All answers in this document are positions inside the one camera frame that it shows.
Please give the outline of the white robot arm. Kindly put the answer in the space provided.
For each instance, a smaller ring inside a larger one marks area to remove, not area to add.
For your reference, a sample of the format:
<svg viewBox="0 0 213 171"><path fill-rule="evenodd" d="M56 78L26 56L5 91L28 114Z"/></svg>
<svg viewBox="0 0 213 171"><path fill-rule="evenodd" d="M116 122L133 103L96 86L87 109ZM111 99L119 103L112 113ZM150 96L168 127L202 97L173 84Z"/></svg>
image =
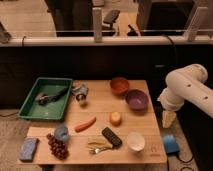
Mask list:
<svg viewBox="0 0 213 171"><path fill-rule="evenodd" d="M169 128L185 101L189 101L213 118L213 90L205 85L208 72L201 64L191 64L169 72L166 87L158 97L163 107L162 126Z"/></svg>

